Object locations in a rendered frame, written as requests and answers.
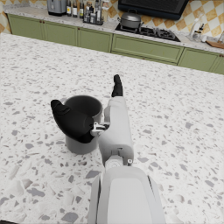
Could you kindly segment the grey cup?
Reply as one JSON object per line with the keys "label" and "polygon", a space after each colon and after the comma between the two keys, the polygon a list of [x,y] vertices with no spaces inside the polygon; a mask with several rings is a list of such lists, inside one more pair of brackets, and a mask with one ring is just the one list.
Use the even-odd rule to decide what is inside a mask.
{"label": "grey cup", "polygon": [[66,146],[79,155],[87,154],[97,147],[97,137],[90,134],[94,123],[100,123],[102,104],[92,96],[77,95],[65,102],[67,113],[60,129],[66,135]]}

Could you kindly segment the green kitchen cabinets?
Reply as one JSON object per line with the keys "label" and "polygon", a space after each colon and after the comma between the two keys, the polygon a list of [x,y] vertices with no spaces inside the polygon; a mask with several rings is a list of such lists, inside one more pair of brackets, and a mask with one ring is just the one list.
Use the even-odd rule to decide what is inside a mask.
{"label": "green kitchen cabinets", "polygon": [[10,14],[8,19],[14,35],[224,74],[224,53],[193,49],[176,42],[169,44],[164,41],[134,38],[13,14]]}

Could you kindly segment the black gas stove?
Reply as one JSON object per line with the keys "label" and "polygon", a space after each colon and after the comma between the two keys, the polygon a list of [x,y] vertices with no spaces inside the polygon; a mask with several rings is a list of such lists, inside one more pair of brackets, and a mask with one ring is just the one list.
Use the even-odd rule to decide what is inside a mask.
{"label": "black gas stove", "polygon": [[135,33],[135,34],[144,35],[148,37],[179,42],[179,39],[172,31],[167,31],[164,29],[148,28],[148,27],[142,27],[142,26],[139,26],[138,28],[129,28],[126,26],[122,26],[120,24],[115,29],[120,32]]}

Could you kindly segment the grey cooking pot with lid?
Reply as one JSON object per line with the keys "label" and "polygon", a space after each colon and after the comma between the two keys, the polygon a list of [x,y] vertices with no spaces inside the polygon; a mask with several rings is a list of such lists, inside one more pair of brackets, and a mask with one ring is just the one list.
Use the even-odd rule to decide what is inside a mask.
{"label": "grey cooking pot with lid", "polygon": [[120,22],[121,27],[127,27],[130,29],[138,29],[144,23],[141,20],[141,17],[137,14],[137,11],[134,9],[124,12],[117,20]]}

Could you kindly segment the black spice rack with jars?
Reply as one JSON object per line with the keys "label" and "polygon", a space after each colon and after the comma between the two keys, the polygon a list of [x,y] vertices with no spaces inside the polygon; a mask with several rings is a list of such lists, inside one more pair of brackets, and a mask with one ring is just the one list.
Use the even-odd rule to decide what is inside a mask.
{"label": "black spice rack with jars", "polygon": [[102,0],[87,1],[83,22],[92,25],[103,25]]}

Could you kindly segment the black range hood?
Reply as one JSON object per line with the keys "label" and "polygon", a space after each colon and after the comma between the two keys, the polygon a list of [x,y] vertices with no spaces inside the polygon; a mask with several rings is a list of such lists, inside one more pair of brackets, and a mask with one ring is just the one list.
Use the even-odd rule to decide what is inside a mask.
{"label": "black range hood", "polygon": [[189,0],[118,0],[118,9],[155,18],[179,20],[188,2]]}

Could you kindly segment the dark bottle with yellow label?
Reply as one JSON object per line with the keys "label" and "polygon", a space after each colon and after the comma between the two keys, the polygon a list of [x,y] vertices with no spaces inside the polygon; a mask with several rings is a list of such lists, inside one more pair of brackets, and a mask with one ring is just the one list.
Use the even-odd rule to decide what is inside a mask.
{"label": "dark bottle with yellow label", "polygon": [[72,4],[71,0],[66,0],[66,14],[68,17],[72,16]]}

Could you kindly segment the wooden cutting board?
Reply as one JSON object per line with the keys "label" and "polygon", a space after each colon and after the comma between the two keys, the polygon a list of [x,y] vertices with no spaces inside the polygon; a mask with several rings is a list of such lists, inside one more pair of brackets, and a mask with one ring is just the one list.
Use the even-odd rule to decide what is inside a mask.
{"label": "wooden cutting board", "polygon": [[209,41],[209,40],[206,40],[206,43],[212,47],[224,49],[224,44],[222,44],[222,43],[213,42],[213,41]]}

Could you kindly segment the steel kitchen appliance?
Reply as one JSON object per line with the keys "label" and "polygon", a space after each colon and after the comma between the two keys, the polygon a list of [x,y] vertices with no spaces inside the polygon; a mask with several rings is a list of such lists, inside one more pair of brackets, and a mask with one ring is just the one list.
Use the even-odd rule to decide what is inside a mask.
{"label": "steel kitchen appliance", "polygon": [[62,16],[67,14],[67,0],[46,0],[49,15]]}

